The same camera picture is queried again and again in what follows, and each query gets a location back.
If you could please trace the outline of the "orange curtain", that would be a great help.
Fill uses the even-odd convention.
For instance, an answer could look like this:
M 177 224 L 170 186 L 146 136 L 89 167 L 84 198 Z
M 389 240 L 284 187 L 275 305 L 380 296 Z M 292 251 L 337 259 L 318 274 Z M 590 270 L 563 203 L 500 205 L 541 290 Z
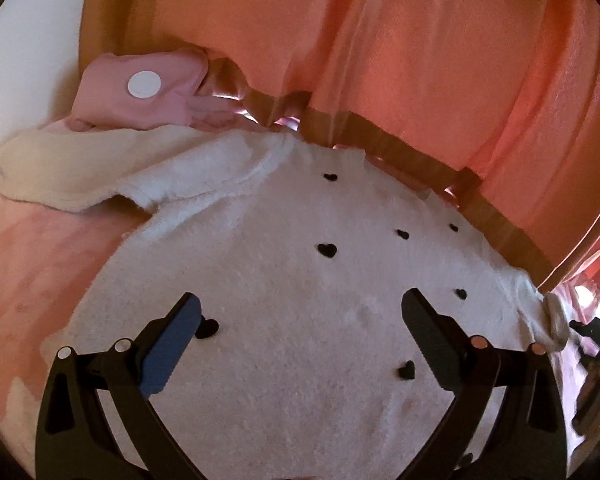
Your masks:
M 199 92 L 362 148 L 539 289 L 600 297 L 596 0 L 85 0 L 80 60 L 199 49 Z

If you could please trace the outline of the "white fluffy sweater black hearts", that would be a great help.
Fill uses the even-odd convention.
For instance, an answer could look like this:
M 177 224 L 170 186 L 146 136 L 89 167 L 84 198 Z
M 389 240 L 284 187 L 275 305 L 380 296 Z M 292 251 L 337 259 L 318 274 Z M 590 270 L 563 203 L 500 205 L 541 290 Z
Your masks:
M 148 213 L 92 272 L 102 234 L 48 253 L 54 285 L 85 292 L 10 304 L 41 315 L 29 353 L 49 363 L 197 295 L 219 333 L 188 346 L 154 405 L 215 479 L 400 474 L 451 402 L 402 321 L 407 289 L 501 348 L 568 338 L 562 304 L 438 196 L 292 133 L 26 130 L 0 147 L 0 194 L 73 220 L 114 196 Z

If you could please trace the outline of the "pink bed sheet white flowers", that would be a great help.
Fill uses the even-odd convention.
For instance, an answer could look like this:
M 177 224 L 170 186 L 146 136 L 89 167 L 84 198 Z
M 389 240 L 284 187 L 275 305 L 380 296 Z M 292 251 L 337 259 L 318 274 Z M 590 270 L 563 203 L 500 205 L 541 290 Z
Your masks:
M 124 198 L 70 214 L 0 195 L 0 438 L 27 472 L 58 334 L 147 218 Z

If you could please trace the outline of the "pink pillow with white dot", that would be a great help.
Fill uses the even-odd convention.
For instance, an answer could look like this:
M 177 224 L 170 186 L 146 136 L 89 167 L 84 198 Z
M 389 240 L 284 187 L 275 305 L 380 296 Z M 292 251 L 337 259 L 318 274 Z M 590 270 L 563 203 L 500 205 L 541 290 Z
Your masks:
M 207 55 L 199 49 L 99 55 L 82 73 L 66 124 L 73 131 L 162 126 L 259 131 L 239 101 L 199 93 L 208 71 Z

